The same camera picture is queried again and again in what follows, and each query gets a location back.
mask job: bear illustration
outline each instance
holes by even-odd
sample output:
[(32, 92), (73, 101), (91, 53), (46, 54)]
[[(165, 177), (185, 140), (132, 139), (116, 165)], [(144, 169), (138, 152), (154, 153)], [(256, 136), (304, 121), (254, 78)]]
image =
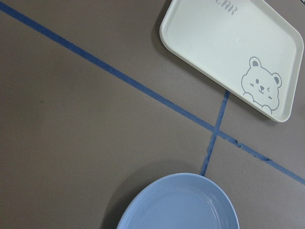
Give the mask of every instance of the bear illustration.
[(272, 114), (280, 104), (278, 94), (281, 86), (282, 79), (279, 74), (271, 74), (263, 68), (257, 57), (250, 58), (250, 68), (242, 77), (244, 96)]

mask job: white tray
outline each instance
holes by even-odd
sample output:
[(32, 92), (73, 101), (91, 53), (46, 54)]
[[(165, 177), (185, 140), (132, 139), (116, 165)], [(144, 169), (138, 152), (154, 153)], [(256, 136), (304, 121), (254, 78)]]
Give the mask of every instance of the white tray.
[(263, 0), (173, 0), (165, 47), (277, 122), (292, 109), (304, 44)]

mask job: blue tape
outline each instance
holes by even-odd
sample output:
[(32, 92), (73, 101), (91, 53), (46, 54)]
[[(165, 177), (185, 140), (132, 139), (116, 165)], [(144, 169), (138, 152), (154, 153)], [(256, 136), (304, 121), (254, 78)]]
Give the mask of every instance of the blue tape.
[(219, 113), (218, 113), (215, 128), (214, 128), (214, 131), (212, 133), (210, 143), (209, 143), (209, 146), (208, 146), (208, 149), (207, 149), (207, 152), (206, 152), (206, 157), (205, 157), (205, 159), (203, 161), (203, 165), (201, 167), (201, 171), (200, 171), (201, 176), (205, 175), (206, 170), (208, 168), (210, 158), (211, 158), (211, 155), (212, 155), (212, 152), (213, 152), (213, 148), (214, 148), (214, 145), (215, 145), (215, 142), (216, 142), (216, 138), (217, 138), (217, 135), (218, 135), (218, 131), (219, 131), (221, 122), (223, 120), (224, 111), (225, 111), (225, 107), (227, 106), (229, 95), (230, 95), (230, 92), (228, 90), (226, 90), (225, 93), (224, 93), (224, 99), (222, 101), (222, 104), (221, 104), (221, 107), (220, 107), (220, 110), (219, 110)]
[(270, 158), (267, 158), (266, 156), (258, 153), (257, 151), (253, 150), (252, 148), (246, 146), (245, 144), (238, 142), (235, 138), (229, 136), (228, 134), (226, 134), (226, 133), (224, 133), (222, 131), (219, 131), (218, 132), (218, 136), (220, 136), (223, 139), (227, 140), (228, 142), (232, 143), (236, 147), (243, 149), (244, 151), (246, 151), (247, 153), (251, 154), (252, 156), (260, 159), (261, 161), (266, 162), (268, 165), (270, 165), (273, 168), (277, 169), (278, 171), (284, 173), (285, 175), (291, 177), (292, 179), (294, 179), (294, 180), (300, 182), (301, 184), (305, 185), (305, 179), (299, 177), (295, 173), (289, 171), (288, 169), (286, 169), (283, 166), (279, 165), (275, 161), (273, 161)]
[(147, 88), (143, 84), (137, 82), (133, 78), (125, 75), (124, 73), (120, 72), (119, 70), (113, 68), (112, 66), (108, 65), (104, 61), (98, 59), (97, 57), (93, 56), (92, 54), (88, 53), (84, 49), (76, 46), (75, 44), (71, 43), (70, 41), (64, 39), (63, 37), (55, 34), (51, 30), (43, 27), (42, 25), (38, 24), (37, 22), (33, 21), (32, 19), (26, 17), (25, 15), (19, 13), (18, 11), (14, 10), (13, 8), (5, 5), (4, 3), (0, 2), (0, 10), (7, 13), (8, 15), (12, 16), (13, 18), (17, 19), (18, 21), (28, 25), (32, 29), (40, 32), (41, 34), (45, 35), (46, 37), (50, 38), (51, 40), (57, 42), (58, 44), (66, 47), (67, 49), (71, 50), (75, 54), (83, 57), (84, 59), (90, 61), (91, 63), (99, 66), (100, 68), (104, 69), (105, 71), (109, 72), (110, 74), (116, 76), (117, 78), (123, 80), (124, 82), (128, 83), (129, 85), (135, 87), (139, 91), (147, 94), (151, 98), (159, 101), (160, 103), (164, 104), (165, 106), (173, 109), (174, 111), (178, 112), (179, 114), (183, 115), (184, 117), (192, 120), (193, 122), (199, 124), (200, 126), (213, 131), (214, 127), (207, 123), (206, 121), (202, 120), (201, 118), (193, 115), (192, 113), (184, 110), (180, 106), (174, 104), (173, 102), (167, 100), (163, 96), (157, 94), (153, 90)]

